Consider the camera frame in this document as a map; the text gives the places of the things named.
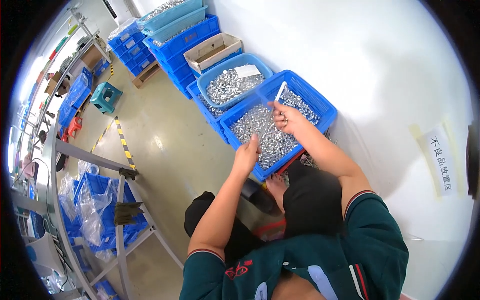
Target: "epoxy floor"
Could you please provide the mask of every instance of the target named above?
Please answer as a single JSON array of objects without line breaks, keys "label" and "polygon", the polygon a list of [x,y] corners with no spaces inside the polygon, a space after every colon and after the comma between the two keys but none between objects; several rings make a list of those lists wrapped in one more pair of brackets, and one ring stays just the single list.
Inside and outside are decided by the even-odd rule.
[{"label": "epoxy floor", "polygon": [[[184,212],[192,200],[211,191],[217,194],[227,178],[235,152],[207,124],[190,99],[171,83],[163,71],[157,72],[140,89],[129,78],[126,67],[113,62],[114,75],[106,70],[98,82],[107,81],[123,91],[113,114],[102,114],[89,105],[82,115],[83,127],[70,143],[90,151],[105,128],[118,117],[128,149],[140,175],[137,188],[150,214],[177,257],[184,262],[189,238],[183,229]],[[119,133],[113,122],[94,154],[128,165]],[[75,177],[78,160],[70,158],[65,172]],[[118,177],[100,168],[100,174]],[[238,216],[250,228],[268,217],[242,200]],[[130,280],[138,300],[178,299],[182,271],[152,235],[127,256]],[[118,269],[106,276],[121,296]]]}]

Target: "embroidered logo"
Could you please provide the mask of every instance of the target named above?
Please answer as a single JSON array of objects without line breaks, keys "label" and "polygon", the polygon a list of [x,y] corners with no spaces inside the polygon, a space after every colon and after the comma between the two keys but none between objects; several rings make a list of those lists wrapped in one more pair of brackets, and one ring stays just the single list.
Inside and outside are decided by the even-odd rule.
[{"label": "embroidered logo", "polygon": [[230,278],[230,280],[233,280],[233,278],[247,273],[248,268],[246,266],[252,265],[252,264],[253,264],[252,260],[243,262],[243,266],[240,266],[240,263],[239,263],[235,270],[233,269],[233,267],[231,267],[225,272],[225,274]]}]

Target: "woman's right hand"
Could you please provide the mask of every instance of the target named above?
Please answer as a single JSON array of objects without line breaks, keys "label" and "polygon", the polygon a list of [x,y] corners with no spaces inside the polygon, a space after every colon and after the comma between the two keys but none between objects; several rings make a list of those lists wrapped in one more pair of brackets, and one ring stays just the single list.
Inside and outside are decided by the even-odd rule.
[{"label": "woman's right hand", "polygon": [[311,125],[296,108],[273,101],[268,102],[268,105],[274,107],[273,121],[276,127],[285,133],[295,135],[295,132],[300,132],[305,126]]}]

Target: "foot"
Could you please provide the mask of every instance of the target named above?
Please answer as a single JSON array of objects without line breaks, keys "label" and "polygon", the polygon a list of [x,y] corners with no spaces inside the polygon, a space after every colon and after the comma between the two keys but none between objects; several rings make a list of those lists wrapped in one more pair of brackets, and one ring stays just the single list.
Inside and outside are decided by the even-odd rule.
[{"label": "foot", "polygon": [[265,183],[267,184],[268,191],[275,198],[276,204],[282,213],[285,213],[285,210],[283,209],[283,194],[287,190],[287,186],[285,185],[283,178],[274,173],[265,180]]}]

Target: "pile of metal nuts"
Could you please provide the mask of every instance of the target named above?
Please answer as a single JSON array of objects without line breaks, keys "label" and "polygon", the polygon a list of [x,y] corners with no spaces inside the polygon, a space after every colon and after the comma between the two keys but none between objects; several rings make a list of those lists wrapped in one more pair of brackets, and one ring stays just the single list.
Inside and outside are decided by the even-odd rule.
[{"label": "pile of metal nuts", "polygon": [[212,116],[214,116],[214,118],[220,117],[221,115],[223,115],[224,112],[227,111],[227,110],[220,110],[208,104],[207,100],[205,100],[205,97],[202,94],[198,94],[197,98],[200,100],[200,102],[203,103],[203,105],[208,109],[208,111],[210,111],[210,113],[212,114]]},{"label": "pile of metal nuts", "polygon": [[176,37],[176,36],[178,36],[179,34],[181,34],[182,32],[184,32],[185,30],[190,29],[190,28],[194,27],[194,26],[197,25],[197,24],[200,24],[201,22],[203,22],[203,21],[205,21],[205,20],[206,20],[206,19],[203,19],[203,20],[201,20],[200,22],[197,22],[197,23],[195,23],[195,24],[193,24],[193,25],[190,25],[190,26],[188,26],[188,27],[183,28],[179,33],[175,34],[175,35],[172,36],[172,37],[169,37],[168,39],[166,39],[166,40],[163,41],[163,42],[159,42],[159,41],[157,41],[157,40],[154,40],[154,41],[153,41],[153,44],[154,44],[155,46],[157,46],[157,47],[161,47],[161,46],[163,46],[165,43],[167,43],[167,42],[169,42],[171,39],[173,39],[174,37]]},{"label": "pile of metal nuts", "polygon": [[253,89],[265,80],[262,74],[239,78],[235,69],[223,70],[207,86],[207,95],[213,103],[223,104]]},{"label": "pile of metal nuts", "polygon": [[[281,99],[284,105],[298,109],[313,125],[320,121],[320,117],[310,109],[308,104],[292,91],[289,91],[285,97],[282,95]],[[258,165],[263,170],[273,166],[299,144],[292,134],[284,133],[275,126],[273,117],[267,120],[269,116],[269,108],[258,104],[230,126],[230,130],[242,144],[248,142],[253,133],[260,133],[263,126],[266,126],[264,134],[259,137],[262,153],[258,157]]]},{"label": "pile of metal nuts", "polygon": [[143,19],[142,21],[148,21],[150,20],[151,18],[155,17],[156,15],[158,14],[161,14],[162,12],[174,7],[174,6],[177,6],[179,4],[182,4],[184,3],[185,0],[168,0],[166,3],[163,3],[162,5],[160,5],[159,7],[155,8],[154,10],[152,10],[146,17],[145,19]]}]

